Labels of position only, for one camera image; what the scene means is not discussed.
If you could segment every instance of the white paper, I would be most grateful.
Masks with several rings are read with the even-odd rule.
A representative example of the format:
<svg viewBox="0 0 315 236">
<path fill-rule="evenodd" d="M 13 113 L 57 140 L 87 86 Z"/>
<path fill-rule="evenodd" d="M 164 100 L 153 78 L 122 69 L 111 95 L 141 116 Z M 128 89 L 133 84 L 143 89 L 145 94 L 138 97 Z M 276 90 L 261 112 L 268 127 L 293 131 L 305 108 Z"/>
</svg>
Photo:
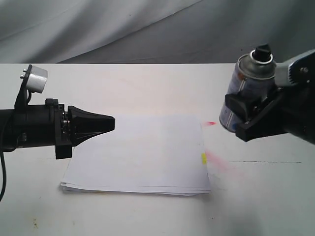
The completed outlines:
<svg viewBox="0 0 315 236">
<path fill-rule="evenodd" d="M 210 190 L 202 130 L 194 116 L 115 116 L 115 130 L 80 144 L 63 186 L 96 191 Z"/>
</svg>

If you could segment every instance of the yellow paint spot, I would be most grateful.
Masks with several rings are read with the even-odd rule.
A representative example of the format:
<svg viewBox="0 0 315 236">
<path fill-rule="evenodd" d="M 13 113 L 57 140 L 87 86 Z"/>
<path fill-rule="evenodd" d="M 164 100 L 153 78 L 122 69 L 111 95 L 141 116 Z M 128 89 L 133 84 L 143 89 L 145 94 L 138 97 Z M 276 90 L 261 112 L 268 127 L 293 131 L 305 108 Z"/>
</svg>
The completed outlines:
<svg viewBox="0 0 315 236">
<path fill-rule="evenodd" d="M 207 157 L 205 153 L 201 154 L 202 165 L 207 165 Z"/>
</svg>

